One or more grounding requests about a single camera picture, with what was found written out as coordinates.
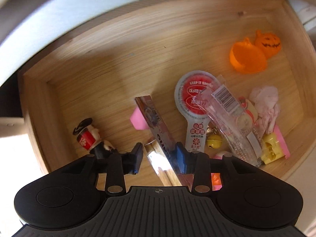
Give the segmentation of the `black red figurine keychain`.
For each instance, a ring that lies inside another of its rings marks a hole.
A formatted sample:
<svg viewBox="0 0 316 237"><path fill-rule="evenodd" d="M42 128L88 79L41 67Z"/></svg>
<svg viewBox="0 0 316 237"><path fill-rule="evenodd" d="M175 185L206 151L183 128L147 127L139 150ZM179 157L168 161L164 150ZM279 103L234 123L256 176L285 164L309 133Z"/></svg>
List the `black red figurine keychain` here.
<svg viewBox="0 0 316 237"><path fill-rule="evenodd" d="M72 134L76 136L77 142L96 159L107 159L110 155L118 153L109 141L101 138L99 129L93 126L92 118L82 120Z"/></svg>

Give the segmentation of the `biscuit stick snack pack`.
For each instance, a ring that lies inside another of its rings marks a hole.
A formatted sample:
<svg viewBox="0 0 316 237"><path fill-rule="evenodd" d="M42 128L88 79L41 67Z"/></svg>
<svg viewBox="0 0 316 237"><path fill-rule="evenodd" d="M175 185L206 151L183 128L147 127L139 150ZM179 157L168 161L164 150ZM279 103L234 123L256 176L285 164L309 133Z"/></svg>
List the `biscuit stick snack pack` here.
<svg viewBox="0 0 316 237"><path fill-rule="evenodd" d="M183 186L175 172L176 142L158 113L150 95L136 97L135 102L145 117L153 139L145 148L152 167L165 186Z"/></svg>

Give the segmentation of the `clear barcode plastic packet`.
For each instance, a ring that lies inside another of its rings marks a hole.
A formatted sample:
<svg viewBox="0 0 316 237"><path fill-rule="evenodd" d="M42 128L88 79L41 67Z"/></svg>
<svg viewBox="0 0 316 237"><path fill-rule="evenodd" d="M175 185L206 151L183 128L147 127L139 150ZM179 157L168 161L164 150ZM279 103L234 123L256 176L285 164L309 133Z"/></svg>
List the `clear barcode plastic packet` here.
<svg viewBox="0 0 316 237"><path fill-rule="evenodd" d="M216 77L193 98L226 139L232 153L256 167L263 164L263 141L254 122L225 84Z"/></svg>

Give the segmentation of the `red hawthorn snack packet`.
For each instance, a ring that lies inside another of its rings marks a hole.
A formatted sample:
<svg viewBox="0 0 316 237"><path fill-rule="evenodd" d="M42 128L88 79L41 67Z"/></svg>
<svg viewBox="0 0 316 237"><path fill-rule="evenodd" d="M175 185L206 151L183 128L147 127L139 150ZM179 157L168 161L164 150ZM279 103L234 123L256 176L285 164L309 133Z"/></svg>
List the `red hawthorn snack packet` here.
<svg viewBox="0 0 316 237"><path fill-rule="evenodd" d="M204 152L206 133L210 117L195 100L207 87L215 87L217 78L205 71L191 71L183 75L176 84L174 99L178 111L187 121L185 148L189 152Z"/></svg>

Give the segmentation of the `yellow toy block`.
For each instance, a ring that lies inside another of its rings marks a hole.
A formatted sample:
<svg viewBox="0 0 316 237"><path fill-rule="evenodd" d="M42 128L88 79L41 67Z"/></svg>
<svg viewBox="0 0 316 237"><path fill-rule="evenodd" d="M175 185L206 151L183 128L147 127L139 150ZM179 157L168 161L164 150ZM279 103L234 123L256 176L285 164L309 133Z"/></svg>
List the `yellow toy block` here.
<svg viewBox="0 0 316 237"><path fill-rule="evenodd" d="M283 149L281 148L280 141L275 133L271 133L269 135L265 134L262 141L263 150L260 158L265 165L285 156Z"/></svg>

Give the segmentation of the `pink card package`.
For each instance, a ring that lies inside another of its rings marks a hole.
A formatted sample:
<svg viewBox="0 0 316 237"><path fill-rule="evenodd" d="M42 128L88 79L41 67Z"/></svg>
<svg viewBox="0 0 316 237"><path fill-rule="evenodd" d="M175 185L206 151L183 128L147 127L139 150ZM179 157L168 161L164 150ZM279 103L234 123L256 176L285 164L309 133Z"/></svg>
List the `pink card package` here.
<svg viewBox="0 0 316 237"><path fill-rule="evenodd" d="M290 158L290 152L289 152L288 146L287 146L285 139L281 133L281 130L277 124L274 126L274 133L277 136L278 143L282 149L282 152L283 152L285 158L286 159Z"/></svg>

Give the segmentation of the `orange pumpkin shell hollow half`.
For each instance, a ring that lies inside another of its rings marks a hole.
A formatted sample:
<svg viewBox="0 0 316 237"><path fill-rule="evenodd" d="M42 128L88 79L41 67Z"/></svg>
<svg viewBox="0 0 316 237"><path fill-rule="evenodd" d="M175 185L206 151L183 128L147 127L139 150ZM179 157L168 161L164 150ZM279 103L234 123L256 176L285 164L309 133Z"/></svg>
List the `orange pumpkin shell hollow half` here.
<svg viewBox="0 0 316 237"><path fill-rule="evenodd" d="M265 55L249 38L233 44L229 60L232 67L241 74L256 74L267 69Z"/></svg>

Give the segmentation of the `wooden drawer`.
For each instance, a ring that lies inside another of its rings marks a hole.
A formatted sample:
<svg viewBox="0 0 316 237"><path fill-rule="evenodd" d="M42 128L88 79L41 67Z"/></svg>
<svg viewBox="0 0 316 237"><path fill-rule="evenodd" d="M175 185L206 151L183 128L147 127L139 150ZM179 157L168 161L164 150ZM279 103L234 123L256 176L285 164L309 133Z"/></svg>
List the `wooden drawer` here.
<svg viewBox="0 0 316 237"><path fill-rule="evenodd" d="M257 30L274 32L282 50L264 72L239 74L230 48ZM183 141L186 121L174 89L193 70L223 77L236 96L261 85L278 89L277 122L291 156L265 166L267 172L286 180L315 151L315 50L287 0L142 0L68 32L19 71L22 111L42 170L85 154L72 131L87 117L120 151L147 141L150 135L129 120L137 96L151 95Z"/></svg>

